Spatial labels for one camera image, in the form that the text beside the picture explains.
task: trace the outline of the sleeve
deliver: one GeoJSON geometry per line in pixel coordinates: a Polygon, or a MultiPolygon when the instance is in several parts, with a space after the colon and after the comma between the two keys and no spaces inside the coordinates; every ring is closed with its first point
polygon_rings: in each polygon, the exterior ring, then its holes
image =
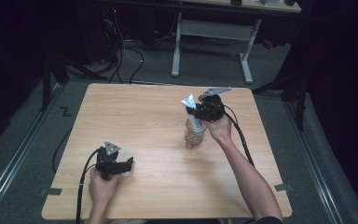
{"type": "Polygon", "coordinates": [[[277,217],[262,217],[255,224],[283,224],[277,217]]]}

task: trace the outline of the glass cup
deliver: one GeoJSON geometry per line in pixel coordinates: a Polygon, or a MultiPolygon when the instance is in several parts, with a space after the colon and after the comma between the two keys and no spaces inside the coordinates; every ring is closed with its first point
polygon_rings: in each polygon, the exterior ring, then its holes
{"type": "Polygon", "coordinates": [[[191,125],[190,121],[186,121],[186,131],[185,131],[185,140],[186,140],[186,147],[192,148],[194,146],[198,146],[201,144],[203,140],[203,136],[205,134],[206,126],[202,124],[202,132],[196,133],[191,125]]]}

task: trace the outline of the light wood surface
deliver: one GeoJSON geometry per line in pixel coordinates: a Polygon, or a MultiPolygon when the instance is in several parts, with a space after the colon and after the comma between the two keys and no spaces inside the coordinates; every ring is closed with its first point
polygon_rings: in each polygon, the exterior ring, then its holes
{"type": "MultiPolygon", "coordinates": [[[[221,5],[225,7],[236,7],[231,5],[230,0],[182,0],[182,2],[221,5]]],[[[264,6],[259,0],[242,0],[242,5],[240,7],[261,9],[261,10],[268,10],[268,11],[295,12],[295,13],[301,12],[301,7],[298,5],[298,3],[295,3],[293,6],[289,7],[284,3],[284,0],[280,0],[277,6],[264,6]]]]}
{"type": "MultiPolygon", "coordinates": [[[[42,211],[46,219],[75,219],[78,182],[90,154],[109,141],[121,147],[117,161],[134,157],[132,171],[121,176],[107,212],[110,218],[251,217],[234,174],[209,132],[200,146],[185,144],[186,111],[181,100],[195,99],[207,87],[91,84],[78,112],[42,211]]],[[[269,140],[249,89],[220,94],[233,109],[256,169],[277,197],[283,215],[292,213],[269,140]]],[[[233,140],[244,154],[233,128],[233,140]]],[[[82,218],[91,209],[86,175],[82,218]]]]}

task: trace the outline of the gray carpet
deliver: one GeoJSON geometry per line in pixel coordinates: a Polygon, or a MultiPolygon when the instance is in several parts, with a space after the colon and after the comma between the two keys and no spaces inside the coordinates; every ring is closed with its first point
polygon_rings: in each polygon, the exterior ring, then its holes
{"type": "MultiPolygon", "coordinates": [[[[170,75],[172,46],[158,45],[151,49],[139,45],[135,49],[143,53],[144,65],[133,80],[175,85],[232,86],[254,89],[275,78],[290,49],[290,46],[285,46],[267,50],[262,46],[255,45],[249,58],[255,83],[249,86],[244,84],[241,65],[236,54],[236,52],[241,52],[241,46],[243,46],[241,42],[224,46],[208,43],[195,49],[198,47],[197,44],[188,44],[185,47],[193,47],[194,50],[183,50],[181,75],[173,78],[170,75]]],[[[131,59],[124,55],[120,68],[120,77],[124,81],[130,78],[140,64],[135,62],[140,60],[136,52],[127,50],[127,53],[131,59]]],[[[98,70],[101,67],[103,65],[94,64],[90,68],[98,70]]],[[[54,177],[52,168],[54,151],[72,127],[85,90],[92,82],[97,81],[71,75],[69,84],[59,88],[62,90],[61,94],[57,96],[56,102],[34,136],[20,169],[14,174],[7,192],[0,201],[0,223],[74,223],[74,221],[44,220],[41,217],[41,211],[46,196],[41,195],[41,191],[51,185],[54,177]],[[67,107],[65,115],[69,116],[64,115],[64,107],[67,107]]],[[[288,192],[293,214],[285,219],[285,223],[330,223],[323,201],[310,174],[296,127],[277,93],[268,91],[266,94],[257,95],[255,99],[283,182],[290,184],[293,188],[288,192]]],[[[42,103],[41,94],[41,85],[38,85],[14,115],[10,126],[1,137],[0,176],[38,116],[38,110],[42,103]]],[[[323,171],[326,183],[332,190],[343,222],[358,223],[356,195],[351,190],[348,180],[324,138],[323,129],[320,127],[309,98],[304,127],[304,134],[320,169],[323,171]]],[[[57,154],[56,165],[59,163],[64,146],[65,141],[57,154]]],[[[244,220],[236,218],[234,223],[243,223],[244,220]]]]}

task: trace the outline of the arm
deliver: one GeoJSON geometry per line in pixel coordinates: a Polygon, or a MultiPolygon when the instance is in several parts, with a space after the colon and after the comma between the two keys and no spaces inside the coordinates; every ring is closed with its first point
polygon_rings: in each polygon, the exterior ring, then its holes
{"type": "Polygon", "coordinates": [[[89,215],[89,224],[102,224],[105,221],[105,212],[113,194],[120,175],[113,175],[112,179],[104,180],[101,173],[95,168],[90,170],[89,194],[92,199],[92,209],[89,215]]]}
{"type": "Polygon", "coordinates": [[[226,154],[228,163],[237,179],[242,198],[255,220],[262,217],[277,217],[281,221],[281,208],[264,177],[238,151],[231,140],[231,121],[225,115],[215,122],[203,121],[212,138],[226,154]]]}

